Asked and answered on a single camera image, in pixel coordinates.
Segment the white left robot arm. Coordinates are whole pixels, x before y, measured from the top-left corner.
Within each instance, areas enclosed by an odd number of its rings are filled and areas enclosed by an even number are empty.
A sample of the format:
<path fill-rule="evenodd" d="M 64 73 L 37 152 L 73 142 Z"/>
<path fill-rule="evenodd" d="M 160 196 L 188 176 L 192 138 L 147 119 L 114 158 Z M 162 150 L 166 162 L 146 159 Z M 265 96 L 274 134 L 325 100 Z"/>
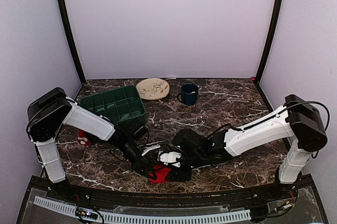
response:
<path fill-rule="evenodd" d="M 136 140 L 146 132 L 145 126 L 137 119 L 127 123 L 116 123 L 78 104 L 60 87 L 32 102 L 28 106 L 27 116 L 27 136 L 35 145 L 48 179 L 55 184 L 54 193 L 63 201 L 74 197 L 74 188 L 65 182 L 67 177 L 55 140 L 64 125 L 115 146 L 130 162 L 134 171 L 149 179 L 157 178 L 153 164 L 136 144 Z"/>

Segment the red sock with white pattern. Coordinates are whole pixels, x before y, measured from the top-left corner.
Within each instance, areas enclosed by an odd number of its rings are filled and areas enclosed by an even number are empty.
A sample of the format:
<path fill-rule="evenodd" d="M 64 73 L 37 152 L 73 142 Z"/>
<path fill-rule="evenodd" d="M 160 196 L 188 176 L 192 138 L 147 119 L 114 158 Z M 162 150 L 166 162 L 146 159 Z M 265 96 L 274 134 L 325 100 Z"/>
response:
<path fill-rule="evenodd" d="M 154 165 L 154 170 L 156 173 L 156 179 L 149 179 L 150 182 L 154 184 L 161 184 L 164 182 L 168 182 L 167 176 L 171 172 L 171 168 L 163 165 Z"/>

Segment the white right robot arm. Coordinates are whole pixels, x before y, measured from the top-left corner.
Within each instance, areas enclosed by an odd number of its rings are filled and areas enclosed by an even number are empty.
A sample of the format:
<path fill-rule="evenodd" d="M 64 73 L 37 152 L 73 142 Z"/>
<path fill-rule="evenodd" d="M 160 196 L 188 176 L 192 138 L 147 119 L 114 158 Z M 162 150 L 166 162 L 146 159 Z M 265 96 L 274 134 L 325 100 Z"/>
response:
<path fill-rule="evenodd" d="M 173 139 L 175 151 L 160 154 L 158 160 L 176 168 L 198 168 L 223 164 L 244 152 L 281 138 L 292 140 L 277 182 L 269 187 L 269 196 L 281 199 L 289 191 L 314 152 L 328 142 L 326 127 L 316 102 L 288 95 L 284 105 L 268 115 L 241 127 L 225 125 L 207 137 L 191 129 L 180 130 Z"/>

